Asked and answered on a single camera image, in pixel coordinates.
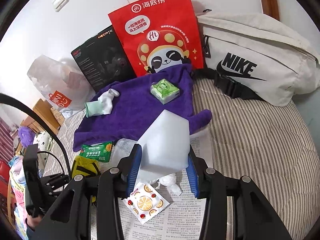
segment nike bag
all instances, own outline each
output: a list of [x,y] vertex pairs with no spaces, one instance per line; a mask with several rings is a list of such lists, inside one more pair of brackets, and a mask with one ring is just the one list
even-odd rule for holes
[[84,109],[95,95],[79,69],[41,55],[27,72],[33,85],[64,118]]
[[203,68],[191,0],[138,0],[109,18],[137,76],[183,63]]
[[[262,98],[285,106],[294,94],[320,86],[318,53],[281,22],[265,14],[213,12],[198,16],[198,21],[206,65],[216,70],[215,83],[232,98]],[[257,98],[250,97],[250,91]]]

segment silver screw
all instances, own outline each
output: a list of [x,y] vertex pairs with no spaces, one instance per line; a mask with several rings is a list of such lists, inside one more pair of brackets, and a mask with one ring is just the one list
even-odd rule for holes
[[119,169],[117,167],[113,167],[110,169],[111,174],[117,174],[119,172]]
[[81,181],[82,180],[82,178],[83,178],[83,176],[82,175],[80,175],[80,174],[78,174],[78,175],[76,175],[75,176],[75,181]]
[[214,168],[207,168],[205,170],[205,172],[208,173],[208,174],[214,174],[216,172],[216,170]]
[[249,182],[251,181],[250,177],[248,177],[248,176],[243,176],[243,177],[242,177],[242,180],[243,180],[244,182],[246,182],[246,183],[249,183]]

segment newspaper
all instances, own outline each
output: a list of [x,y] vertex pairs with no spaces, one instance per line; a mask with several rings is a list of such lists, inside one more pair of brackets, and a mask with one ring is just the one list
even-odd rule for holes
[[[190,142],[196,156],[204,158],[208,167],[213,167],[212,146],[208,128],[190,136]],[[110,166],[105,164],[102,170]],[[205,199],[198,200],[191,193],[186,170],[176,173],[177,184],[182,190],[180,196],[168,192],[162,186],[158,192],[171,204],[156,217],[142,225],[133,213],[119,199],[119,210],[124,239],[164,240],[164,239],[199,239]],[[91,213],[91,240],[97,240],[96,208]]]

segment purple cloth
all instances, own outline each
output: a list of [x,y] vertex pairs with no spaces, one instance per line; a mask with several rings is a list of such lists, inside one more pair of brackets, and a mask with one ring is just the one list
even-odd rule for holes
[[33,144],[36,133],[29,127],[21,126],[18,128],[18,136],[22,146],[27,148],[29,145]]
[[[210,110],[193,114],[191,69],[190,64],[176,65],[123,83],[114,82],[101,89],[91,101],[98,100],[110,88],[117,90],[120,96],[113,99],[111,114],[84,117],[75,131],[73,151],[79,151],[83,144],[121,138],[138,140],[164,109],[186,118],[190,134],[206,126],[212,118]],[[180,89],[180,96],[165,105],[150,93],[151,84],[163,78]]]

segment striped mattress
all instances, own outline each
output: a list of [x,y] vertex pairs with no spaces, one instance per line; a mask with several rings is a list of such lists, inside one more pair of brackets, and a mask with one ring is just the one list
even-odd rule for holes
[[[292,239],[301,240],[320,215],[320,163],[308,128],[291,101],[275,107],[257,100],[230,99],[213,80],[196,79],[195,113],[210,109],[213,165],[224,176],[250,176],[276,210]],[[71,163],[74,131],[84,111],[66,120],[58,137]],[[58,145],[52,148],[61,161]],[[49,156],[45,176],[60,172]],[[228,198],[228,232],[232,239],[232,201]]]

